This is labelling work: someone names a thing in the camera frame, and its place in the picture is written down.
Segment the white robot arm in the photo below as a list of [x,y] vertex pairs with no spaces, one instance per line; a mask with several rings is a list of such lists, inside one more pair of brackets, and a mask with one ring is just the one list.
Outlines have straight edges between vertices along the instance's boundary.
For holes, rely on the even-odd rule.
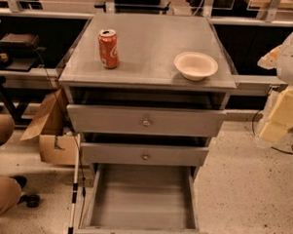
[[259,121],[257,143],[267,147],[280,141],[293,128],[293,32],[281,45],[260,57],[257,65],[275,69],[277,78],[287,84],[272,105],[265,104],[264,117]]

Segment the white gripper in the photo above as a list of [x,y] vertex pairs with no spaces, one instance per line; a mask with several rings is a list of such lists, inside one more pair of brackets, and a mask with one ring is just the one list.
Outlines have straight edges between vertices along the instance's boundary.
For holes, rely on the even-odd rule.
[[269,120],[260,133],[260,138],[269,143],[280,141],[287,129],[293,128],[293,87],[278,96]]

